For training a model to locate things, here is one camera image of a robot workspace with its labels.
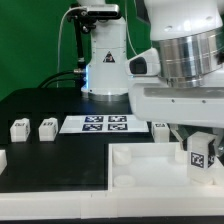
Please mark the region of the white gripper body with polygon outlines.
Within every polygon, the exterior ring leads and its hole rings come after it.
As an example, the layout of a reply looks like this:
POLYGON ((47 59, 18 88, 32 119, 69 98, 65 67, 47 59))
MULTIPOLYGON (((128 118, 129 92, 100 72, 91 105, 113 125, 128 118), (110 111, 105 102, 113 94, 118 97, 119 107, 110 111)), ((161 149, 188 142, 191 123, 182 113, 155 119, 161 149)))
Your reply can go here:
POLYGON ((224 128, 224 68, 196 88, 170 88, 158 77, 131 77, 129 100, 140 120, 224 128))

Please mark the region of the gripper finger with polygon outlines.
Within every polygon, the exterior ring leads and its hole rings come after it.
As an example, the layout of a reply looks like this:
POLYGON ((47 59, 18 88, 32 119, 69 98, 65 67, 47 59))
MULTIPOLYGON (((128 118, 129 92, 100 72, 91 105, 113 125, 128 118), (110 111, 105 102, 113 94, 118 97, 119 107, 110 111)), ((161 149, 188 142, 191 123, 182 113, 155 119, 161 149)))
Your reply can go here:
POLYGON ((215 153, 217 157, 221 157, 224 154, 224 129, 214 128, 213 133, 216 135, 214 142, 215 153))
POLYGON ((170 130, 172 134, 176 137, 178 142, 180 143, 180 148, 184 149, 183 142, 184 142, 185 136, 184 136, 184 129, 182 128, 182 126, 178 124, 171 124, 170 130))

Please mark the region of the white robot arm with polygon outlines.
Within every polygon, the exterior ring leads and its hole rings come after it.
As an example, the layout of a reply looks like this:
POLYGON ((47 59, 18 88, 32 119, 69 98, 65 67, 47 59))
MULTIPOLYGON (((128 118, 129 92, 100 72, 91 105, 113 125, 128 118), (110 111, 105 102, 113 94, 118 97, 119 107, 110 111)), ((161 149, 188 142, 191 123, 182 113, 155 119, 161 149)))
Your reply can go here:
POLYGON ((105 0, 78 0, 94 20, 85 96, 129 96, 145 121, 224 129, 224 0, 135 0, 152 47, 127 59, 124 19, 105 0))

